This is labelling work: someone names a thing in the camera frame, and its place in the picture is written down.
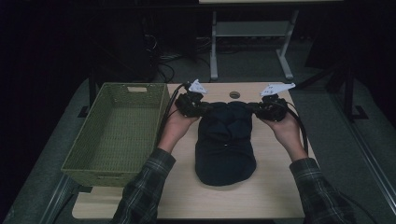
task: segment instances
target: black cable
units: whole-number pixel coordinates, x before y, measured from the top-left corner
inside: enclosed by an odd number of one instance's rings
[[[185,86],[187,86],[186,83],[180,84],[180,85],[175,89],[175,91],[173,92],[171,98],[169,99],[168,105],[166,106],[165,111],[163,112],[163,119],[162,119],[162,121],[161,121],[160,130],[159,130],[158,133],[157,133],[157,144],[156,144],[156,145],[158,145],[158,143],[159,143],[160,140],[161,140],[161,137],[162,137],[162,135],[163,135],[163,129],[165,128],[166,121],[168,121],[168,118],[169,118],[169,116],[170,116],[170,115],[169,115],[169,111],[170,111],[170,109],[171,109],[172,104],[173,104],[174,101],[176,100],[176,97],[177,97],[177,94],[178,94],[178,90],[180,90],[180,88],[185,87]]]
[[[301,121],[300,117],[294,113],[294,111],[292,111],[290,108],[288,108],[288,112],[296,119],[298,125],[300,126],[300,130],[301,130],[301,134],[303,136],[303,146],[304,146],[304,150],[306,155],[308,155],[308,138],[306,137],[306,130],[305,130],[305,126],[303,125],[303,122]]]
[[[378,222],[376,222],[375,218],[373,217],[373,215],[371,215],[365,208],[363,208],[363,206],[361,206],[358,202],[356,202],[355,200],[353,200],[352,198],[350,198],[349,196],[347,196],[345,193],[341,192],[340,190],[338,190],[338,192],[340,192],[341,196],[344,197],[345,199],[347,199],[348,201],[354,203],[356,206],[359,207],[359,209],[361,209],[361,211],[363,211],[363,213],[366,214],[366,216],[368,218],[370,218],[374,224],[377,224]]]
[[[175,69],[173,67],[169,66],[168,64],[164,64],[164,63],[159,63],[158,65],[165,66],[172,71],[171,77],[168,78],[165,75],[165,72],[160,67],[158,67],[158,73],[163,77],[163,82],[169,83],[169,82],[173,81],[173,78],[175,77]]]

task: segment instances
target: gray carpet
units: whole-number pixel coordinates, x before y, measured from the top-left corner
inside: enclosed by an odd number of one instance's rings
[[[290,45],[287,58],[295,78],[293,82],[300,83],[319,72],[318,69],[304,67],[304,62],[310,48],[310,43],[293,42]],[[261,50],[246,50],[235,54],[219,54],[219,80],[217,82],[249,82],[249,81],[282,81],[289,82],[282,75],[282,70],[273,51],[275,45],[270,44]],[[209,81],[208,53],[201,54],[202,60],[193,62],[180,59],[167,63],[175,69],[174,82]],[[163,66],[163,71],[170,76],[171,71]],[[328,78],[316,82],[303,91],[290,91],[292,99],[300,113],[312,148],[318,159],[323,174],[328,180],[346,195],[360,203],[378,223],[396,223],[396,216],[391,211],[373,175],[368,169],[359,144],[350,131],[350,124],[343,118],[337,107],[342,100],[342,93],[330,95],[324,90]],[[162,82],[157,76],[155,82]],[[354,104],[361,105],[369,119],[356,120],[364,139],[371,147],[373,154],[387,174],[389,181],[396,184],[396,172],[393,165],[396,159],[396,131],[387,122],[381,111],[376,107],[370,93],[359,81],[355,82]],[[83,119],[78,118],[80,109],[88,105],[88,81],[81,84],[69,107],[54,130],[34,170],[15,201],[7,224],[40,223],[48,207],[51,197],[62,178],[60,168],[78,134]],[[66,181],[68,188],[61,197],[65,202],[68,192],[78,185]],[[76,196],[66,204],[58,216],[56,223],[106,223],[105,220],[76,220],[71,211]],[[372,223],[363,212],[355,206],[359,223]],[[302,223],[300,219],[281,219],[276,223]]]

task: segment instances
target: hand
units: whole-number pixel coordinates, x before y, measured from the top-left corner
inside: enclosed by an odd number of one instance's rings
[[[292,161],[307,158],[300,139],[300,128],[297,120],[287,113],[281,121],[262,119],[274,131],[276,140],[288,151]]]
[[[163,129],[158,148],[161,148],[169,153],[172,152],[178,140],[189,130],[190,126],[198,118],[186,118],[177,110],[175,104],[172,104],[169,110],[169,118]]]

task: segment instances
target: white table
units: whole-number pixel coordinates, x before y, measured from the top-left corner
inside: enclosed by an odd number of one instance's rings
[[[200,4],[231,4],[231,3],[321,3],[342,2],[343,0],[200,0]],[[288,21],[217,21],[217,12],[213,12],[212,50],[210,52],[210,78],[219,77],[216,56],[216,37],[218,36],[284,36],[285,40],[276,56],[282,66],[286,79],[293,79],[286,51],[288,49],[299,10],[294,10]]]

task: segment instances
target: basket handle hole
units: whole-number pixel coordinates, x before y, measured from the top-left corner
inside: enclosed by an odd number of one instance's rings
[[[147,92],[148,89],[146,87],[127,87],[128,92]]]

